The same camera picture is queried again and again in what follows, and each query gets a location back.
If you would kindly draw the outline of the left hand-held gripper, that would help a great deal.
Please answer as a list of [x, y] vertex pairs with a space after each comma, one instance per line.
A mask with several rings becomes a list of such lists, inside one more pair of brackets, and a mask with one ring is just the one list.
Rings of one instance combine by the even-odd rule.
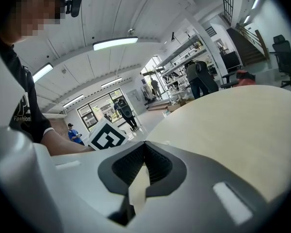
[[90, 131], [87, 145], [96, 151], [126, 144], [129, 137], [106, 118], [102, 118]]

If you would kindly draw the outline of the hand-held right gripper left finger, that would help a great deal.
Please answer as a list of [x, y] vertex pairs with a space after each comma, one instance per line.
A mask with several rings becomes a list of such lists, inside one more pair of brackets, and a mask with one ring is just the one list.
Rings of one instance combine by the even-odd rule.
[[98, 168], [110, 157], [127, 155], [142, 145], [129, 143], [108, 150], [51, 157], [45, 146], [35, 144], [36, 175], [43, 193], [34, 209], [34, 226], [40, 233], [131, 233], [119, 223], [128, 218], [128, 187], [112, 193], [101, 181]]

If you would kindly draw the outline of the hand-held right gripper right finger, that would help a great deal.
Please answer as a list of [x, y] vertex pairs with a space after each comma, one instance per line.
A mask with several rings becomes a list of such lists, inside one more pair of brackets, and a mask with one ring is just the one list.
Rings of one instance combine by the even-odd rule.
[[169, 145], [147, 142], [173, 167], [154, 184], [169, 195], [146, 199], [133, 219], [137, 233], [247, 233], [267, 214], [265, 198], [219, 162]]

